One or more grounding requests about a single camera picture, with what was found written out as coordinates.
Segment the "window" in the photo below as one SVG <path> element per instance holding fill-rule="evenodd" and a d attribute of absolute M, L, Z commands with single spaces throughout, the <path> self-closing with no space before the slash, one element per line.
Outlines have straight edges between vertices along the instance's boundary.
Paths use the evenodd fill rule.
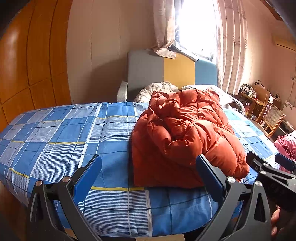
<path fill-rule="evenodd" d="M 176 42 L 213 61 L 217 34 L 213 0 L 183 0 L 176 13 Z"/>

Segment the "blue plaid bedsheet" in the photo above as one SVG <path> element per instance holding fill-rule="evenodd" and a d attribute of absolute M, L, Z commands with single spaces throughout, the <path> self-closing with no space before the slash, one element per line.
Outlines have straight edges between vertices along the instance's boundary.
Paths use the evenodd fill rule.
<path fill-rule="evenodd" d="M 0 180 L 28 205 L 37 180 L 58 182 L 99 154 L 102 171 L 78 204 L 98 235 L 162 236 L 199 228 L 218 209 L 206 189 L 133 186 L 130 136 L 147 108 L 146 103 L 92 103 L 19 115 L 0 134 Z M 263 133 L 240 113 L 225 113 L 246 153 L 253 151 L 278 168 L 277 149 Z M 255 177 L 251 170 L 242 182 L 253 183 Z M 60 203 L 56 208 L 69 228 Z"/>

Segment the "curtain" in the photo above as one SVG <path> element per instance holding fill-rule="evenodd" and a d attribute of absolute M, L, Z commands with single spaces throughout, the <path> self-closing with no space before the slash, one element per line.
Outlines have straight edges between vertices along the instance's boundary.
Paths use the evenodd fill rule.
<path fill-rule="evenodd" d="M 247 50 L 247 20 L 242 0 L 214 0 L 217 20 L 218 85 L 238 94 Z"/>
<path fill-rule="evenodd" d="M 157 48 L 154 52 L 159 56 L 176 58 L 176 53 L 168 50 L 175 40 L 175 1 L 174 0 L 154 0 L 153 18 L 155 38 Z"/>

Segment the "headboard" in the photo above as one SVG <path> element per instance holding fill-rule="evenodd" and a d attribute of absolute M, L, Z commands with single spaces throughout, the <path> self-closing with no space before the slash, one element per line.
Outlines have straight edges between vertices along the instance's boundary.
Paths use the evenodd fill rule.
<path fill-rule="evenodd" d="M 128 53 L 127 100 L 133 101 L 141 89 L 157 82 L 169 81 L 178 88 L 185 85 L 217 85 L 217 67 L 206 59 L 193 61 L 181 53 L 176 59 L 160 57 L 153 50 Z"/>

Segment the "wooden chair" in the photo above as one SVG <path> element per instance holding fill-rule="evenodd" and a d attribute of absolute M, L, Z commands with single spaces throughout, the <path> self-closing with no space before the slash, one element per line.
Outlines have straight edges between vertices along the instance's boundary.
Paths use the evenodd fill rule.
<path fill-rule="evenodd" d="M 256 98 L 258 100 L 261 100 L 263 103 L 268 103 L 270 98 L 270 92 L 259 87 L 258 85 L 252 85 L 253 90 L 256 91 Z"/>
<path fill-rule="evenodd" d="M 285 116 L 286 115 L 273 104 L 267 103 L 257 117 L 256 121 L 251 121 L 259 130 L 261 130 L 268 138 L 270 138 Z M 265 129 L 261 125 L 263 121 L 267 125 Z"/>

